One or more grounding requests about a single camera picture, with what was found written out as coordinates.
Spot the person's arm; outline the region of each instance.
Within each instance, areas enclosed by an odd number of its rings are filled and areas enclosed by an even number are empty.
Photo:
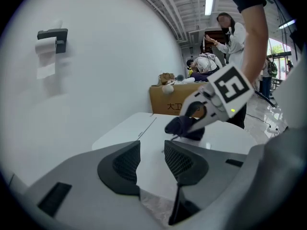
[[[268,26],[262,5],[252,6],[242,11],[246,27],[246,43],[242,71],[253,83],[260,74],[268,48]]]
[[[264,65],[263,65],[262,70],[264,70],[267,66],[268,66],[268,62],[267,62],[267,61],[264,61]]]
[[[231,45],[228,50],[229,54],[238,52],[244,48],[244,41],[246,38],[246,30],[241,23],[235,24],[235,32],[230,36]]]
[[[246,40],[242,71],[253,83],[262,70],[268,47],[268,26],[264,14],[265,0],[233,0],[242,14]]]
[[[221,44],[221,43],[219,43],[219,42],[217,42],[216,44],[214,44],[216,47],[217,47],[217,49],[218,50],[220,50],[222,53],[224,53],[224,54],[229,54],[228,52],[229,52],[229,48],[226,46],[226,45],[224,45],[224,44]]]
[[[209,42],[212,42],[218,50],[222,51],[224,54],[228,54],[228,47],[224,44],[219,43],[218,41],[210,38],[208,35],[205,36],[205,39]]]

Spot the cardboard box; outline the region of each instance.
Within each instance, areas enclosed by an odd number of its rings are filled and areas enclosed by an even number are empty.
[[[182,104],[190,94],[195,92],[200,86],[206,84],[202,83],[189,83],[182,85],[173,85],[174,92],[171,94],[164,94],[162,86],[152,86],[149,89],[150,100],[152,103],[153,113],[179,115]],[[199,108],[193,117],[201,117],[203,109]]]

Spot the white wall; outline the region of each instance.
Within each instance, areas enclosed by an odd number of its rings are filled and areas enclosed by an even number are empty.
[[[55,75],[37,80],[36,35],[56,19],[67,52]],[[27,185],[150,112],[160,73],[183,74],[174,36],[143,0],[26,0],[1,42],[0,157]]]
[[[188,59],[191,59],[191,53],[190,53],[190,49],[189,48],[183,48],[181,49],[182,55],[183,55],[183,61],[186,65],[186,62]],[[194,59],[196,59],[201,53],[201,49],[199,45],[196,45],[193,47],[193,54],[192,56],[194,57]]]

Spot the long dark hair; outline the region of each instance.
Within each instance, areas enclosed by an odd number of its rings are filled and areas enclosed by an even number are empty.
[[[235,24],[236,24],[235,20],[230,16],[230,14],[223,12],[223,13],[220,13],[216,17],[216,20],[218,22],[219,22],[219,16],[228,16],[230,18],[230,27],[231,27],[232,34],[234,34],[235,33]],[[223,31],[226,43],[229,45],[229,36],[226,34],[226,33],[229,32],[229,29],[228,28],[222,28],[222,31]]]

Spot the window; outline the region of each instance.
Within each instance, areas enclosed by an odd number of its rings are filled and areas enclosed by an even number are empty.
[[[267,55],[271,55],[273,51],[273,54],[282,53],[282,52],[288,52],[291,51],[291,47],[287,45],[283,45],[281,42],[278,42],[272,38],[269,38],[268,41],[268,50]],[[291,60],[291,56],[285,57],[275,57],[274,62],[277,66],[277,76],[276,78],[285,80],[287,72],[289,71],[287,66],[287,60]]]

